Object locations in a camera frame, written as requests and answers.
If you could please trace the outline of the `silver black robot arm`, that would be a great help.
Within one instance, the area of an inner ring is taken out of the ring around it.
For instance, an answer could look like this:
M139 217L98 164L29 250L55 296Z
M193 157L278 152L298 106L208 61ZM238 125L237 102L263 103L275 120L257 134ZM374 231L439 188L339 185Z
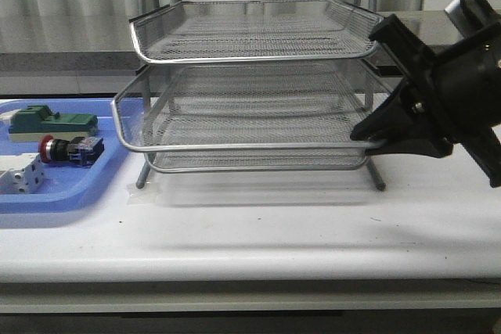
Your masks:
M392 57L403 78L366 119L354 141L380 141L367 155L407 153L442 158L461 144L500 185L500 14L487 0L454 0L445 9L463 40L434 52L395 15L370 39Z

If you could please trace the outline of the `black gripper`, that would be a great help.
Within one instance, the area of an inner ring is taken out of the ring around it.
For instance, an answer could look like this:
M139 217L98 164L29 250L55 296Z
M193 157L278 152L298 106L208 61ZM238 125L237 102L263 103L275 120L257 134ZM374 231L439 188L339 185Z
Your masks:
M492 21L436 53L395 15L373 28L403 74L396 89L351 131L353 141L380 142L369 156L443 158L461 144L500 185L500 23Z

